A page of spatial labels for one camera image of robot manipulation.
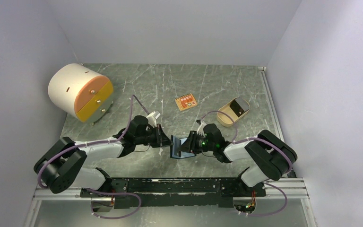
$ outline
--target purple cable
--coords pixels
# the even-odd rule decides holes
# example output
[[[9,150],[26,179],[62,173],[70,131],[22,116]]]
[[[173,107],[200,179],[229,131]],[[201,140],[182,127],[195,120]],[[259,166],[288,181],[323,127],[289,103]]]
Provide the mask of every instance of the purple cable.
[[[275,189],[277,189],[278,191],[280,191],[280,192],[283,194],[284,198],[285,198],[285,203],[283,204],[283,206],[282,206],[281,208],[279,208],[278,210],[275,210],[275,211],[273,211],[273,212],[266,213],[266,214],[246,214],[247,216],[252,216],[252,217],[264,217],[264,216],[270,216],[270,215],[277,214],[277,213],[281,212],[282,210],[284,210],[284,209],[286,208],[286,206],[287,206],[287,195],[286,195],[286,193],[285,193],[284,191],[282,191],[282,189],[280,189],[280,188],[278,188],[278,187],[274,186],[273,184],[269,184],[269,183],[265,183],[265,182],[264,182],[264,184],[269,185],[269,186],[271,186],[272,188],[275,188]]]
[[[90,192],[94,192],[94,193],[101,194],[101,195],[131,195],[131,196],[134,196],[134,197],[136,197],[138,199],[138,206],[137,206],[137,208],[134,211],[132,211],[132,212],[126,214],[126,215],[119,216],[119,217],[106,217],[106,216],[97,215],[94,212],[93,203],[91,203],[91,214],[94,215],[97,218],[102,218],[102,219],[121,219],[121,218],[126,218],[128,216],[133,215],[134,213],[136,213],[141,208],[141,198],[137,194],[130,193],[130,192],[99,192],[99,191],[96,191],[96,190],[90,189],[90,188],[86,188],[86,189],[89,190]]]
[[[204,119],[204,117],[206,117],[208,114],[210,114],[210,113],[221,113],[221,114],[223,114],[223,115],[225,115],[226,117],[228,117],[232,122],[233,122],[233,125],[234,125],[234,128],[236,129],[236,134],[234,135],[234,137],[233,137],[233,139],[232,139],[232,141],[234,141],[235,139],[236,139],[236,137],[237,137],[237,134],[238,134],[238,130],[237,130],[237,125],[236,125],[236,123],[233,121],[233,119],[229,116],[229,115],[227,115],[226,113],[224,113],[224,112],[222,112],[222,111],[219,111],[219,110],[213,110],[213,111],[209,111],[208,113],[206,113],[204,116],[202,116],[201,117],[201,119],[200,120],[202,120],[202,119]]]
[[[149,111],[145,108],[145,106],[140,102],[140,100],[135,96],[135,95],[132,95],[136,101],[138,102],[138,104],[140,104],[140,106],[143,108],[143,110],[145,111],[145,113],[149,114]]]
[[[145,109],[145,107],[141,104],[141,102],[139,101],[139,99],[135,96],[135,95],[132,95],[131,96],[131,103],[130,103],[130,114],[129,114],[129,121],[127,122],[127,126],[125,128],[125,130],[123,131],[123,133],[120,135],[120,137],[118,139],[115,139],[115,140],[98,140],[98,141],[93,141],[93,142],[88,142],[86,144],[77,144],[75,146],[72,146],[70,148],[67,148],[61,152],[59,152],[57,155],[53,156],[51,159],[49,159],[44,165],[43,167],[41,167],[40,171],[38,172],[38,178],[37,178],[37,182],[38,182],[38,185],[41,187],[41,188],[48,188],[47,186],[43,185],[42,181],[41,181],[41,176],[42,176],[42,173],[44,172],[44,170],[46,169],[46,167],[52,163],[54,160],[56,160],[57,158],[60,158],[63,154],[75,149],[75,148],[80,148],[80,147],[87,147],[87,146],[92,146],[92,145],[96,145],[96,144],[103,144],[103,143],[115,143],[115,142],[118,142],[119,140],[121,140],[123,138],[123,136],[126,134],[127,130],[129,129],[129,126],[130,126],[130,122],[131,122],[131,116],[132,116],[132,113],[133,113],[133,98],[135,98],[137,100],[137,102],[143,107],[143,109]]]

